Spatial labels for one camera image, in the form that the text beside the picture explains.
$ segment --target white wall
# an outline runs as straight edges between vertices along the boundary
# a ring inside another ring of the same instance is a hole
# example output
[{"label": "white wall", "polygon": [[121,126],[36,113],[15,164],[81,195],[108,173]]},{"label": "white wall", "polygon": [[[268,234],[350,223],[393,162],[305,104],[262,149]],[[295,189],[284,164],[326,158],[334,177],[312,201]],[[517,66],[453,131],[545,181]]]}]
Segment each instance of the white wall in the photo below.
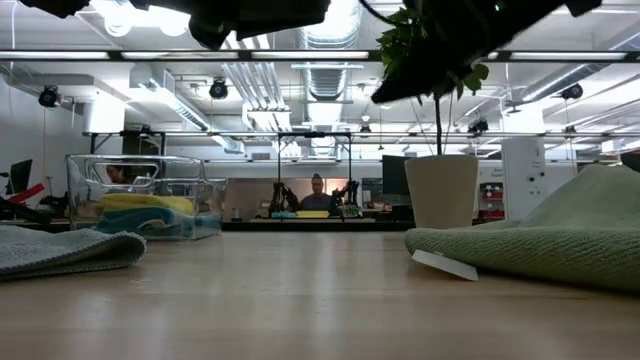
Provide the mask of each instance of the white wall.
[{"label": "white wall", "polygon": [[[33,159],[30,186],[51,176],[53,194],[62,196],[67,189],[65,156],[88,153],[89,138],[82,136],[83,119],[76,115],[72,127],[71,112],[47,110],[38,99],[7,85],[0,77],[0,172],[11,164]],[[6,179],[0,179],[2,195]],[[40,197],[30,202],[37,203]]]}]

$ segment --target computer monitor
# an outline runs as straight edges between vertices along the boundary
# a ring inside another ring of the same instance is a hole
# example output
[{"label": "computer monitor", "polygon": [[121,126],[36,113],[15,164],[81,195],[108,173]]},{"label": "computer monitor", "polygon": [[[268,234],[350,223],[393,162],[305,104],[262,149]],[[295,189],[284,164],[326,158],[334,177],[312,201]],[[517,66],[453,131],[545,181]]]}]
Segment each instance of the computer monitor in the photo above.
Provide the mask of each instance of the computer monitor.
[{"label": "computer monitor", "polygon": [[32,164],[33,160],[25,160],[11,165],[9,172],[11,181],[7,184],[7,195],[19,194],[29,188]]},{"label": "computer monitor", "polygon": [[382,156],[382,193],[385,202],[395,204],[410,204],[409,184],[404,162],[412,159],[404,156]]}]

